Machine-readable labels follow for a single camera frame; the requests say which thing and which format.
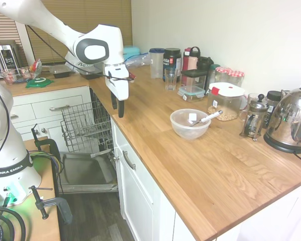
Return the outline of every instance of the spoon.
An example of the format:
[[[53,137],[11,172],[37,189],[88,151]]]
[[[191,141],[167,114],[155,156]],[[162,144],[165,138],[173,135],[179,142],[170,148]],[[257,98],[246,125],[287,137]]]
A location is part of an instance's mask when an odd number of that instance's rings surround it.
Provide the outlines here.
[[[195,125],[197,125],[199,123],[203,123],[203,122],[206,122],[206,121],[208,121],[210,119],[213,119],[213,118],[219,116],[222,113],[223,113],[223,111],[219,110],[219,111],[217,111],[217,112],[215,112],[215,113],[213,113],[211,115],[208,115],[207,117],[204,117],[204,118],[200,119],[198,122],[195,122],[194,124],[190,125],[190,127],[193,127],[193,126],[195,126]]]

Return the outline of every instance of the microwave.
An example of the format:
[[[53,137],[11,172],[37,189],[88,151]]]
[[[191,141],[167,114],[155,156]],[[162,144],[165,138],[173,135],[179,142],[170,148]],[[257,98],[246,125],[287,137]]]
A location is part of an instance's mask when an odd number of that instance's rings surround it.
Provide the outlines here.
[[[0,41],[0,71],[4,69],[18,69],[22,61],[18,53],[18,46],[14,40]]]

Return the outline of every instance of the dark wooden floor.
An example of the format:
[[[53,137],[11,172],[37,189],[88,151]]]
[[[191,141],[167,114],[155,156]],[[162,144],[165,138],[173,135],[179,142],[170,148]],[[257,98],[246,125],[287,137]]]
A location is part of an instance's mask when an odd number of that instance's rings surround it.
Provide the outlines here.
[[[118,193],[63,195],[73,214],[61,227],[62,241],[134,241],[120,214]]]

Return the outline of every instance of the french press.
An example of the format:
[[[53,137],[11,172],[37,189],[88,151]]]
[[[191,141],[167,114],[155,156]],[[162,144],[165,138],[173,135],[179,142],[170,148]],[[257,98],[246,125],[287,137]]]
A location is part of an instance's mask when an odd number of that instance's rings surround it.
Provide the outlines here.
[[[249,103],[249,110],[240,136],[252,137],[256,142],[261,135],[261,130],[269,105],[264,99],[264,94],[259,94],[258,99]]]

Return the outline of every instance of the wooden countertop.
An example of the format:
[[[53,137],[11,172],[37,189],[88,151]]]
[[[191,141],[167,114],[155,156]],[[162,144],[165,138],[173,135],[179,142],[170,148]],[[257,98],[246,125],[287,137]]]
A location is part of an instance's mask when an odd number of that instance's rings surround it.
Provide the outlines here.
[[[34,140],[25,141],[27,150],[37,150]],[[43,146],[43,151],[48,152],[49,146]],[[40,187],[54,188],[53,174],[51,162],[46,158],[37,158],[34,160],[34,167],[42,177]],[[55,191],[38,190],[39,195],[44,199],[54,198]],[[33,194],[29,195],[25,201],[19,205],[12,206],[13,210],[21,215],[26,225],[26,240],[28,241],[46,241],[60,240],[59,224],[57,216],[57,207],[46,207],[46,212],[49,214],[48,219],[43,220],[40,211],[36,208],[35,198]],[[21,231],[20,225],[14,218],[11,221],[15,227],[15,240],[20,240]]]
[[[80,74],[74,73],[69,77],[59,79],[56,79],[53,74],[45,73],[41,74],[40,77],[51,79],[54,81],[54,83],[51,83],[44,88],[26,88],[26,83],[6,85],[3,80],[0,81],[0,84],[9,90],[12,93],[13,97],[89,85],[89,81],[87,79],[81,77]]]
[[[170,114],[206,111],[206,102],[188,103],[177,90],[165,91],[161,79],[150,78],[149,67],[132,72],[137,77],[123,118],[112,109],[105,81],[91,80],[90,87],[196,240],[213,240],[301,185],[301,160],[273,149],[263,137],[240,137],[239,119],[214,119],[199,139],[180,138]]]

